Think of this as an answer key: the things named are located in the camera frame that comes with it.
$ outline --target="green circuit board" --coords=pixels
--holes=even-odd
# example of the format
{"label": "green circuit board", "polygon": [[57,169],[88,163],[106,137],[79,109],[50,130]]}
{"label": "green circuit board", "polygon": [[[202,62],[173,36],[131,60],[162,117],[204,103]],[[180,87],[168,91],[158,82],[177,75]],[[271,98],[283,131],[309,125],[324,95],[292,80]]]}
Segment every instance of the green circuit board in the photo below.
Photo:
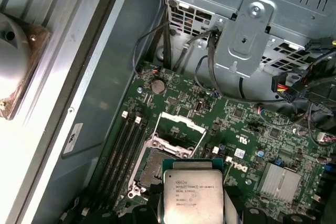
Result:
{"label": "green circuit board", "polygon": [[[170,115],[184,116],[207,129],[194,157],[223,158],[226,161],[225,185],[238,186],[247,205],[261,208],[275,219],[280,214],[304,213],[310,208],[314,190],[323,172],[323,165],[317,163],[316,158],[327,155],[331,151],[330,148],[316,147],[308,137],[296,134],[301,127],[299,125],[287,128],[268,126],[261,120],[254,105],[232,102],[214,94],[207,94],[195,85],[193,79],[170,70],[158,69],[147,62],[142,68],[144,72],[152,69],[156,71],[143,77],[134,77],[89,186],[107,206],[122,211],[127,206],[146,203],[140,196],[132,199],[126,197],[128,182],[143,142],[154,132],[160,113],[167,112]],[[165,83],[165,90],[162,93],[153,93],[151,89],[153,80],[162,80]],[[118,138],[127,141],[125,137],[120,136],[124,112],[142,118],[143,134],[137,137],[136,142],[130,143],[129,147],[120,149],[121,156],[117,156],[117,153],[112,155]],[[280,114],[266,111],[264,115],[273,123],[288,123],[288,118]],[[167,119],[160,120],[157,133],[161,138],[171,139],[175,141],[175,145],[185,148],[196,146],[201,138],[200,132],[190,129],[184,123]],[[214,147],[220,147],[218,153],[212,153]],[[258,151],[262,151],[264,156],[258,157]],[[135,180],[141,176],[149,154],[150,151],[147,150]],[[113,157],[116,161],[111,165],[109,163]],[[267,163],[277,163],[301,176],[294,197],[295,207],[292,203],[266,199],[260,195],[258,185]],[[112,172],[118,166],[120,166],[119,172]],[[108,179],[109,176],[115,176],[114,182]],[[114,189],[109,191],[106,189],[109,187],[116,188],[115,194],[118,194],[113,197],[112,205],[109,204],[109,200]]]}

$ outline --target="black connector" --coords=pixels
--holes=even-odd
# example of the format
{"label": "black connector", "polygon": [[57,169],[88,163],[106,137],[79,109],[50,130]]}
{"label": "black connector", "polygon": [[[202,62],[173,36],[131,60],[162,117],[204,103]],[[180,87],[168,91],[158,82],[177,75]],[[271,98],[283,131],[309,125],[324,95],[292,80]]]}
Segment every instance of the black connector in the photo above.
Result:
{"label": "black connector", "polygon": [[289,102],[292,103],[298,98],[304,97],[305,93],[307,91],[307,88],[300,82],[294,83],[293,86],[291,86],[288,90],[286,90],[283,94],[283,98]]}
{"label": "black connector", "polygon": [[279,76],[272,77],[271,89],[274,93],[278,92],[278,84],[286,85],[287,76],[287,73],[282,73]]}
{"label": "black connector", "polygon": [[309,51],[312,53],[323,53],[333,48],[336,48],[336,45],[334,43],[334,40],[331,37],[321,38],[321,39],[312,39],[305,46],[306,51]]}

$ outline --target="black cable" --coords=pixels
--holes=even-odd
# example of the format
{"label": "black cable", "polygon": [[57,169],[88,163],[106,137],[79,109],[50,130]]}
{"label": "black cable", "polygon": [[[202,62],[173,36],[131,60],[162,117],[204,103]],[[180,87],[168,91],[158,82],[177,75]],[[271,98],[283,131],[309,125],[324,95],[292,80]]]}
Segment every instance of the black cable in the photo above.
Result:
{"label": "black cable", "polygon": [[[169,22],[168,8],[165,10],[165,20]],[[163,67],[172,68],[172,46],[170,42],[170,27],[163,27]]]}
{"label": "black cable", "polygon": [[335,55],[336,55],[336,49],[331,49],[329,52],[326,52],[325,54],[322,54],[318,58],[316,58],[315,61],[312,63],[312,66],[328,59],[329,57],[334,57]]}
{"label": "black cable", "polygon": [[188,50],[189,50],[191,44],[192,44],[194,41],[198,40],[198,39],[203,39],[203,38],[208,37],[211,33],[212,33],[212,31],[206,31],[205,33],[199,34],[199,35],[197,35],[196,37],[191,38],[191,39],[184,45],[184,47],[183,47],[183,49],[182,49],[182,52],[181,52],[181,54],[180,54],[180,57],[178,58],[177,62],[175,63],[175,65],[174,65],[174,67],[173,67],[173,71],[176,72],[176,71],[179,69],[179,67],[180,67],[180,65],[181,65],[181,63],[182,63],[184,57],[186,56],[186,54],[187,54],[187,52],[188,52]]}
{"label": "black cable", "polygon": [[244,78],[240,77],[239,78],[239,93],[240,93],[241,98],[246,99],[244,95],[244,90],[243,90],[243,81],[244,81]]}
{"label": "black cable", "polygon": [[329,77],[324,77],[324,78],[319,78],[319,79],[315,79],[312,80],[310,82],[306,83],[306,89],[311,89],[313,87],[319,86],[321,84],[325,84],[331,81],[336,81],[336,75],[333,76],[329,76]]}
{"label": "black cable", "polygon": [[205,92],[208,92],[208,93],[210,93],[210,94],[213,94],[214,92],[213,92],[212,90],[207,89],[206,87],[204,87],[204,86],[199,82],[198,77],[197,77],[197,73],[198,73],[198,71],[199,71],[199,69],[200,69],[200,67],[201,67],[201,65],[202,65],[202,62],[203,62],[203,60],[204,60],[205,58],[208,58],[208,55],[203,56],[203,57],[199,60],[197,66],[196,66],[196,69],[195,69],[194,79],[195,79],[197,85],[198,85],[201,89],[203,89]]}
{"label": "black cable", "polygon": [[264,116],[262,115],[262,112],[263,110],[261,110],[260,112],[260,118],[267,124],[271,125],[271,126],[277,126],[277,127],[288,127],[288,126],[292,126],[294,124],[297,124],[299,122],[301,122],[307,115],[308,115],[308,112],[309,110],[307,110],[302,116],[300,116],[299,118],[297,118],[295,121],[291,122],[291,123],[288,123],[288,124],[276,124],[276,123],[272,123],[272,122],[269,122],[267,121],[266,118],[264,118]]}
{"label": "black cable", "polygon": [[214,86],[214,88],[217,90],[217,92],[225,99],[232,100],[235,102],[243,102],[243,103],[254,103],[254,104],[277,104],[277,103],[284,103],[287,102],[285,100],[251,100],[251,99],[243,99],[243,98],[237,98],[233,97],[229,94],[224,94],[216,80],[215,76],[215,48],[216,48],[216,34],[212,33],[209,38],[209,49],[208,49],[208,69],[209,69],[209,75],[211,79],[211,83]]}
{"label": "black cable", "polygon": [[151,35],[152,33],[156,32],[157,30],[159,30],[159,29],[161,29],[162,27],[167,26],[167,25],[169,25],[169,21],[164,22],[164,23],[158,25],[157,27],[155,27],[154,29],[152,29],[152,30],[149,31],[148,33],[142,35],[142,36],[138,39],[138,41],[136,42],[136,44],[135,44],[135,46],[134,46],[134,50],[133,50],[132,64],[133,64],[133,71],[134,71],[134,73],[135,73],[137,76],[139,76],[139,77],[141,77],[141,76],[145,76],[145,75],[147,75],[147,74],[149,74],[149,73],[152,72],[152,71],[148,71],[148,72],[145,72],[145,73],[139,73],[139,72],[137,71],[137,64],[136,64],[136,58],[137,58],[136,56],[137,56],[137,53],[136,53],[136,51],[138,50],[138,46],[139,46],[140,42],[141,42],[144,38],[146,38],[147,36]]}
{"label": "black cable", "polygon": [[322,143],[319,143],[319,141],[317,141],[315,139],[315,136],[313,136],[313,132],[312,132],[312,128],[311,128],[311,122],[312,122],[312,119],[311,119],[311,110],[313,108],[314,104],[313,103],[310,103],[310,106],[309,106],[309,109],[308,109],[308,118],[307,118],[307,123],[308,123],[308,132],[309,132],[309,139],[311,139],[311,142],[318,146],[318,147],[330,147],[332,145],[335,144],[335,142],[332,142],[331,144],[322,144]]}

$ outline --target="ram slot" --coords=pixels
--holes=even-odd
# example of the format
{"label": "ram slot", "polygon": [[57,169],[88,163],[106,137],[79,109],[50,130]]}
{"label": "ram slot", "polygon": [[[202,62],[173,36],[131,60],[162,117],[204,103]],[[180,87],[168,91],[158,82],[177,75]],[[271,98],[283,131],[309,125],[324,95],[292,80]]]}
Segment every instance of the ram slot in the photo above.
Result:
{"label": "ram slot", "polygon": [[132,165],[134,165],[134,162],[136,160],[136,154],[137,151],[140,149],[141,145],[143,145],[142,139],[145,134],[147,123],[142,123],[140,126],[139,131],[137,132],[134,141],[132,143],[132,146],[130,148],[129,157],[128,160],[125,162],[125,165],[123,166],[123,174],[120,176],[118,180],[118,184],[115,186],[114,190],[111,192],[110,200],[109,200],[109,206],[114,208],[114,206],[118,203],[119,195],[122,193],[126,193],[121,191],[123,185],[128,184],[128,181],[126,181],[126,178],[128,175],[132,173]]}
{"label": "ram slot", "polygon": [[130,131],[123,139],[123,147],[121,148],[120,153],[117,156],[117,161],[114,163],[112,174],[109,177],[109,181],[103,192],[103,201],[102,201],[103,206],[105,205],[105,203],[107,203],[109,195],[111,194],[111,191],[113,191],[119,177],[124,172],[122,170],[122,167],[125,161],[127,160],[130,147],[132,146],[132,143],[134,142],[135,136],[139,130],[139,126],[140,126],[139,123],[133,122]]}
{"label": "ram slot", "polygon": [[129,133],[129,130],[131,128],[131,126],[133,125],[132,122],[134,123],[134,119],[128,118],[128,119],[123,119],[122,120],[122,124],[118,130],[118,133],[115,137],[115,140],[113,142],[113,146],[111,149],[111,153],[109,155],[109,159],[108,162],[106,163],[106,167],[104,169],[104,173],[100,179],[99,185],[98,185],[98,189],[97,189],[97,193],[96,193],[96,198],[95,198],[95,203],[97,203],[97,201],[99,201],[99,199],[101,199],[102,197],[102,191],[104,191],[104,189],[107,186],[107,182],[109,180],[109,177],[111,176],[115,163],[118,160],[118,155],[120,154],[122,147],[123,147],[123,140],[125,138],[125,136]]}

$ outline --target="motherboard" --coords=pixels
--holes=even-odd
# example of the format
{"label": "motherboard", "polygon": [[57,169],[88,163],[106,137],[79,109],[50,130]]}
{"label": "motherboard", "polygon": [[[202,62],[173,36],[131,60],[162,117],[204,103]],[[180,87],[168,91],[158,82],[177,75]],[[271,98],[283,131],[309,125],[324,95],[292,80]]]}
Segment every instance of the motherboard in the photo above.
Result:
{"label": "motherboard", "polygon": [[[223,99],[171,70],[144,62],[141,71],[146,74],[132,80],[89,185],[90,209],[122,214],[146,204],[162,184],[164,159],[221,158],[224,187],[237,186],[246,206],[278,220],[315,211],[331,147],[300,134],[307,131],[302,125],[269,126],[258,106]],[[271,111],[264,117],[289,122]]]}

